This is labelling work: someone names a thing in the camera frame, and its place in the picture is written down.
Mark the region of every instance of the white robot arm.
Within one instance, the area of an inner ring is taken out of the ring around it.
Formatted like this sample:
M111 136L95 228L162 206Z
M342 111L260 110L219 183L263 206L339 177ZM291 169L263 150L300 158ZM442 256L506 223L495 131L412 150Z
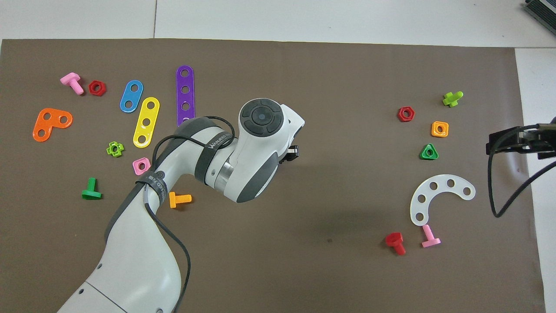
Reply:
M266 98L243 106L238 139L207 117L183 122L175 135L197 143L173 138L153 160L110 221L97 267L58 312L171 312L180 297L180 270L146 207L156 214L184 174L234 202L258 197L278 164L296 155L290 145L304 124L289 107Z

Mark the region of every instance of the green bolt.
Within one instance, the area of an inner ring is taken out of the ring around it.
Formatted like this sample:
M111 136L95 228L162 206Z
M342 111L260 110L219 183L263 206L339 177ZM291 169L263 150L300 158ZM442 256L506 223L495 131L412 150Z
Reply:
M442 102L444 103L444 105L455 107L458 105L458 100L461 99L461 97L463 97L463 92L461 91L458 91L455 94L449 92L444 95L444 100L442 100Z
M85 200L97 200L100 199L102 193L95 191L95 185L97 183L97 179L94 177L89 178L89 182L87 183L87 190L83 190L81 192L81 197Z

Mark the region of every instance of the red hex nut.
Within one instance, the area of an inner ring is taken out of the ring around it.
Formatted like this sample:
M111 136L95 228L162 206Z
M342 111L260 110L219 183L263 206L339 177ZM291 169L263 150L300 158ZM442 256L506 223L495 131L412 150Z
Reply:
M398 119L402 122L409 122L415 116L415 111L411 108L411 106L403 106L398 111Z
M95 96L102 96L106 92L106 84L100 80L93 80L89 84L89 93Z

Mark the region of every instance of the orange bolt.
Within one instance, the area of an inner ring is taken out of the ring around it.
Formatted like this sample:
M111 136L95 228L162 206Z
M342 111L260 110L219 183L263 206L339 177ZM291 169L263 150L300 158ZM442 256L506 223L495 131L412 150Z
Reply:
M170 192L170 207L176 208L176 203L190 203L192 201L190 194L176 195L175 192Z

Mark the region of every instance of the green nut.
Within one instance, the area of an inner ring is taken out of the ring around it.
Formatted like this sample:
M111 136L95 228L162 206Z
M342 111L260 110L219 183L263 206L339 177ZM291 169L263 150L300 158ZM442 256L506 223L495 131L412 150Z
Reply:
M106 153L109 155L117 158L122 156L122 151L124 150L123 145L119 144L116 141L113 141L108 144L108 148L106 149Z
M423 160L436 160L438 158L438 152L436 152L433 144L428 144L423 148L419 156Z

